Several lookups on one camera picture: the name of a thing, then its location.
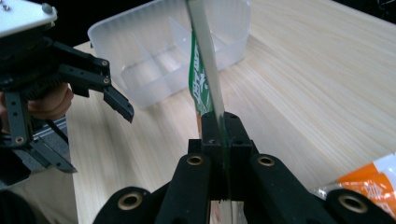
table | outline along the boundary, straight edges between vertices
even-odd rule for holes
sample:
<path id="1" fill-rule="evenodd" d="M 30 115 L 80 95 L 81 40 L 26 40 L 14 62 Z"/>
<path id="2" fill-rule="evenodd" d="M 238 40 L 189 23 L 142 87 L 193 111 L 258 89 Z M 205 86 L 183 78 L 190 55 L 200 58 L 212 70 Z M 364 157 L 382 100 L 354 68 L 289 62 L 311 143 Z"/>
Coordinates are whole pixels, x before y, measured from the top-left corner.
<path id="1" fill-rule="evenodd" d="M 396 26 L 328 0 L 251 7 L 246 56 L 220 83 L 259 151 L 308 189 L 395 151 Z M 119 189 L 168 182 L 198 138 L 188 90 L 136 108 L 132 124 L 92 92 L 75 97 L 67 121 L 79 223 Z"/>

wooden table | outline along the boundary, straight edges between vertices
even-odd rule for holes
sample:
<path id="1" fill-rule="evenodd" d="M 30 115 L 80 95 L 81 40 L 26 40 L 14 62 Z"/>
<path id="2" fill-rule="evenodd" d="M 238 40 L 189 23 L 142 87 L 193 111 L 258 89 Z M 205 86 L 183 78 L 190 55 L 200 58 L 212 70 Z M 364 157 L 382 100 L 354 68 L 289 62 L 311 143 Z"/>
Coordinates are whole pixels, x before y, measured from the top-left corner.
<path id="1" fill-rule="evenodd" d="M 251 7 L 245 59 L 220 82 L 259 151 L 308 189 L 395 151 L 396 26 L 328 0 Z M 92 92 L 75 97 L 67 120 L 79 223 L 119 189 L 168 182 L 198 138 L 188 90 L 136 109 L 132 124 Z"/>

